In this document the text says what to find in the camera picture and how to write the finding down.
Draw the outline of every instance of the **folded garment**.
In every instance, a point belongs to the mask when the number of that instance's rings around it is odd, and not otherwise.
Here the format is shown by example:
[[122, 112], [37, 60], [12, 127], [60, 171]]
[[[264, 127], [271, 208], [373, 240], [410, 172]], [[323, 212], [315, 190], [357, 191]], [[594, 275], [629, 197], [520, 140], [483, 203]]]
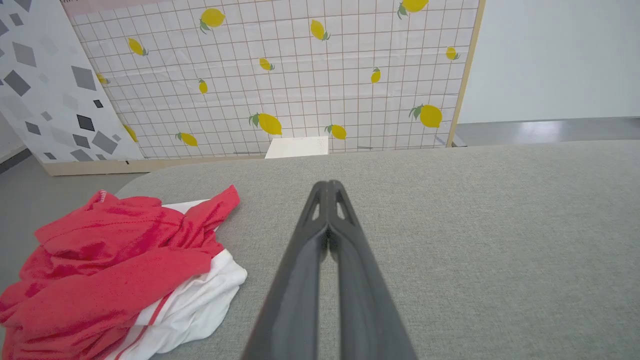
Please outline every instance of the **folded garment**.
[[[164, 206], [186, 212], [203, 201]], [[180, 344], [210, 336], [224, 320], [246, 276], [231, 253], [222, 250], [211, 259], [208, 273], [194, 276], [145, 308], [125, 341], [106, 359], [146, 360], [156, 352], [169, 352]]]
[[214, 229], [238, 203], [233, 186], [185, 214], [101, 191], [43, 226], [21, 282], [0, 297], [3, 359], [104, 359], [141, 311], [210, 271], [223, 251]]

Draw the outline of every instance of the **gray tabletop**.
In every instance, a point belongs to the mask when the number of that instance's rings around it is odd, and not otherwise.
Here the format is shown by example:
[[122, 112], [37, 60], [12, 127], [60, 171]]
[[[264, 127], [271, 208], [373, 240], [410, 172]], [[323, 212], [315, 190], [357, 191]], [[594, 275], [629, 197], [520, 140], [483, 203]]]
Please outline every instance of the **gray tabletop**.
[[[154, 359], [237, 359], [311, 186], [342, 181], [421, 359], [640, 354], [640, 142], [222, 161], [139, 177], [119, 197], [183, 202], [230, 184], [218, 240], [249, 273], [210, 337]], [[339, 358], [323, 263], [320, 359]]]

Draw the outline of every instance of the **pink strip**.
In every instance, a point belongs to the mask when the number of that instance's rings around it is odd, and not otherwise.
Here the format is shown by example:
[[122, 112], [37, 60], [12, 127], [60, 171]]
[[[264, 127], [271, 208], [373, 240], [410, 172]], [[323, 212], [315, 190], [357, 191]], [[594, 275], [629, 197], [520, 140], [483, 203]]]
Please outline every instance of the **pink strip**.
[[103, 10], [158, 3], [158, 0], [60, 0], [60, 3], [65, 8], [67, 16], [73, 17]]

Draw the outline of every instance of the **white cloth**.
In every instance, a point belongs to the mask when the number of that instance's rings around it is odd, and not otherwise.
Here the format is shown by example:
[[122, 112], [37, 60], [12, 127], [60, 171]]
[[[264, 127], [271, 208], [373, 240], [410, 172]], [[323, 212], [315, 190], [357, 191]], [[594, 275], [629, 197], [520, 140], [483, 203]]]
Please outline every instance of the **white cloth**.
[[[181, 213], [204, 200], [165, 205]], [[125, 341], [107, 360], [146, 360], [180, 344], [204, 339], [225, 319], [247, 272], [225, 249], [211, 259], [208, 273], [192, 277], [145, 308]]]

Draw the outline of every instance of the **lemon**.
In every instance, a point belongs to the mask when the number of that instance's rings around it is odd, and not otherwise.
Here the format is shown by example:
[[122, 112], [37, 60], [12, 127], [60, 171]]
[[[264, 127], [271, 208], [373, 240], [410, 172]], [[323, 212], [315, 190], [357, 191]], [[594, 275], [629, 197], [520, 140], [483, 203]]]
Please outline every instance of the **lemon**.
[[344, 140], [347, 137], [347, 131], [340, 125], [329, 125], [324, 129], [327, 133], [333, 134], [336, 139]]
[[265, 130], [267, 134], [282, 135], [282, 125], [280, 125], [280, 121], [272, 115], [256, 113], [249, 117], [249, 124], [252, 122], [255, 127], [260, 124], [262, 130]]
[[138, 137], [136, 136], [136, 132], [133, 131], [133, 129], [131, 129], [129, 125], [125, 125], [125, 124], [122, 124], [122, 125], [124, 125], [124, 128], [127, 130], [129, 135], [131, 135], [131, 138], [133, 139], [133, 141], [138, 142]]
[[129, 47], [131, 48], [131, 51], [140, 56], [146, 56], [149, 54], [149, 52], [134, 38], [129, 38]]
[[429, 0], [404, 0], [400, 3], [400, 7], [398, 7], [398, 11], [396, 13], [398, 14], [398, 17], [402, 19], [400, 14], [407, 15], [406, 12], [417, 13], [422, 10], [428, 2]]
[[222, 25], [224, 20], [225, 14], [221, 13], [220, 10], [215, 8], [206, 9], [200, 18], [200, 31], [204, 33], [205, 30], [210, 31], [211, 29], [209, 28], [217, 28]]
[[460, 57], [460, 54], [456, 53], [456, 50], [453, 47], [447, 48], [447, 57], [450, 60], [457, 60]]
[[420, 122], [426, 127], [440, 127], [440, 122], [442, 121], [442, 111], [433, 105], [416, 106], [411, 109], [409, 117], [411, 115], [415, 119], [419, 116]]
[[331, 35], [324, 30], [324, 26], [319, 21], [311, 20], [311, 34], [318, 40], [329, 40]]
[[200, 84], [198, 86], [198, 88], [200, 89], [201, 93], [206, 93], [207, 92], [207, 83], [204, 82], [203, 79], [198, 79], [198, 83]]
[[100, 84], [105, 84], [106, 85], [106, 84], [110, 83], [110, 81], [105, 79], [102, 74], [96, 74], [95, 76], [98, 78], [98, 81], [100, 81]]
[[185, 144], [189, 146], [198, 146], [198, 140], [196, 140], [196, 138], [194, 138], [193, 135], [191, 134], [177, 133], [175, 135], [175, 138], [183, 141]]
[[267, 59], [260, 59], [260, 66], [267, 71], [271, 71], [273, 69], [275, 69], [276, 67], [273, 66], [272, 64], [269, 63], [269, 60]]
[[373, 68], [373, 74], [371, 74], [371, 83], [375, 84], [380, 81], [380, 69], [377, 67]]

